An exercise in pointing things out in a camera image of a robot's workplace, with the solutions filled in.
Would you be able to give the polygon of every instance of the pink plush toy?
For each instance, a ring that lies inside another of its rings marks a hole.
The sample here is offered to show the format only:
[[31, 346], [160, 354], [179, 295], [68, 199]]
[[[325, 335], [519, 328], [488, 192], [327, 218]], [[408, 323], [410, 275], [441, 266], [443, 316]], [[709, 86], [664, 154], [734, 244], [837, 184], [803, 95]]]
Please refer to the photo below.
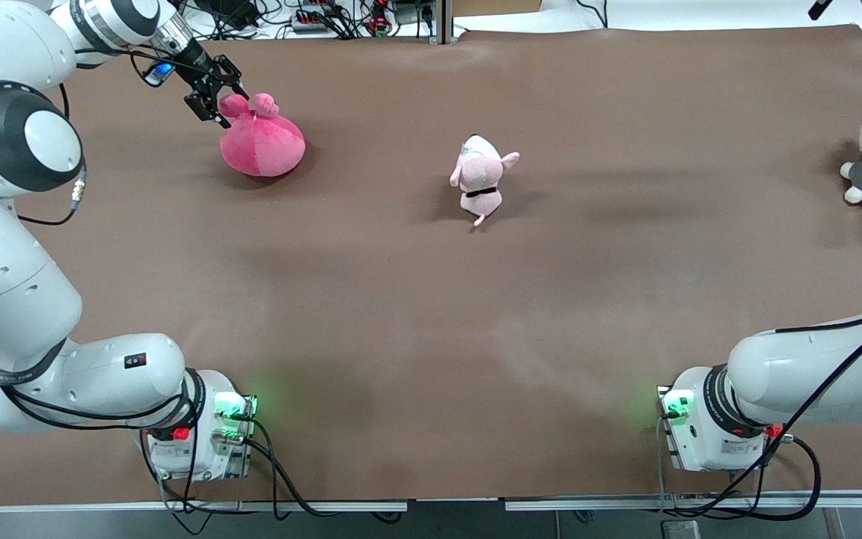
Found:
[[221, 156], [240, 173], [282, 175], [305, 155], [305, 136], [278, 116], [278, 106], [268, 94], [254, 96], [254, 110], [243, 96], [229, 94], [218, 102], [218, 112], [232, 123], [221, 134]]
[[451, 173], [451, 187], [461, 186], [465, 192], [461, 195], [461, 208], [480, 216], [475, 226], [485, 222], [501, 205], [503, 198], [497, 191], [497, 182], [520, 156], [517, 151], [500, 156], [492, 143], [477, 134], [472, 134], [461, 146], [458, 164]]

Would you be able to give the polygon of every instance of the white and pink plush dog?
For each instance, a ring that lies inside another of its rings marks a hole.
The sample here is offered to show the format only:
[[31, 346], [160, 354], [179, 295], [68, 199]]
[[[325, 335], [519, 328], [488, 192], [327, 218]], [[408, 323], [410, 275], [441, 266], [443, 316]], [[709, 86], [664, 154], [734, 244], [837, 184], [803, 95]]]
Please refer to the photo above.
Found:
[[478, 134], [472, 134], [461, 146], [458, 164], [451, 173], [451, 187], [461, 186], [461, 208], [480, 216], [474, 222], [481, 225], [501, 205], [497, 182], [507, 168], [513, 167], [521, 154], [517, 151], [502, 157], [492, 143]]

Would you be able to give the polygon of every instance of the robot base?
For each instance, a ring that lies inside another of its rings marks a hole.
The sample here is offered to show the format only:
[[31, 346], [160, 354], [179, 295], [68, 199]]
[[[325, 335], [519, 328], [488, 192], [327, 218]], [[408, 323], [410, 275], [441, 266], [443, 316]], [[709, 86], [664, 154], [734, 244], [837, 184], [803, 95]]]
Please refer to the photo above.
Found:
[[248, 475], [251, 447], [242, 440], [254, 433], [254, 424], [247, 420], [230, 419], [223, 409], [226, 396], [236, 400], [235, 416], [254, 417], [257, 399], [237, 395], [232, 383], [218, 371], [198, 371], [205, 383], [205, 405], [198, 423], [189, 429], [183, 439], [157, 440], [148, 436], [150, 460], [163, 480], [187, 478], [191, 468], [192, 443], [198, 431], [198, 449], [195, 451], [195, 470], [192, 481], [244, 478]]
[[704, 472], [709, 470], [745, 470], [760, 456], [763, 435], [741, 438], [721, 429], [704, 403], [704, 381], [711, 372], [707, 366], [684, 371], [673, 388], [659, 390], [661, 408], [687, 414], [668, 419], [670, 448], [674, 468]]

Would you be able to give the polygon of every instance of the brown table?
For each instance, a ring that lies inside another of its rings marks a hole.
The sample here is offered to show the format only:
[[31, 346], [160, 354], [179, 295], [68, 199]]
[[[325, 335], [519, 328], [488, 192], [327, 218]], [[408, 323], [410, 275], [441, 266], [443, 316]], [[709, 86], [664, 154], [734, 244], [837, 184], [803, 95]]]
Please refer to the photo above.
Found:
[[[85, 301], [73, 338], [165, 332], [257, 393], [309, 499], [654, 493], [659, 383], [862, 311], [862, 206], [836, 174], [856, 27], [209, 48], [304, 130], [297, 170], [230, 170], [184, 85], [122, 58], [69, 81], [88, 193], [33, 230]], [[522, 154], [477, 231], [447, 184], [470, 133]], [[862, 489], [862, 426], [799, 433], [825, 488]], [[807, 488], [786, 453], [767, 488]], [[266, 468], [198, 492], [268, 499]], [[156, 497], [124, 433], [0, 433], [0, 505]]]

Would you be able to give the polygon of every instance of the round pink plush toy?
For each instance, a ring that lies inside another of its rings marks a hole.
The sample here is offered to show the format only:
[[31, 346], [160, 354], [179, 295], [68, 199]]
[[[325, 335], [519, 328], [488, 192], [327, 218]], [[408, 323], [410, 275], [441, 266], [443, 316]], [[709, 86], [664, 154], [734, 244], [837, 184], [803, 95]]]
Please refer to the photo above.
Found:
[[221, 156], [240, 173], [274, 177], [298, 166], [305, 155], [305, 136], [289, 120], [278, 116], [268, 94], [254, 96], [254, 110], [238, 94], [218, 102], [218, 111], [232, 124], [221, 134]]

